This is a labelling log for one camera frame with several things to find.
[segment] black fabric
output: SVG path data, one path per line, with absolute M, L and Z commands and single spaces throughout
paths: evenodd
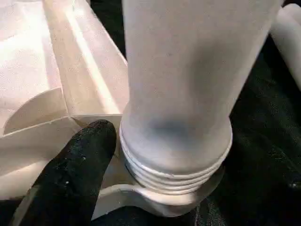
M 92 8 L 125 54 L 121 0 L 92 0 Z M 269 37 L 231 113 L 233 146 L 217 189 L 184 216 L 161 218 L 124 207 L 91 225 L 301 225 L 300 100 L 301 92 Z M 13 208 L 0 202 L 0 226 Z

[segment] curved plastic divider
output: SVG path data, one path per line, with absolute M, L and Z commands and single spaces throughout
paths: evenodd
M 67 116 L 60 87 L 36 95 L 23 104 L 4 124 L 4 134 Z

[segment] black glove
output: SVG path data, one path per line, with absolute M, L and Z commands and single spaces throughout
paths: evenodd
M 43 169 L 9 225 L 89 225 L 115 147 L 116 131 L 106 120 L 75 134 Z

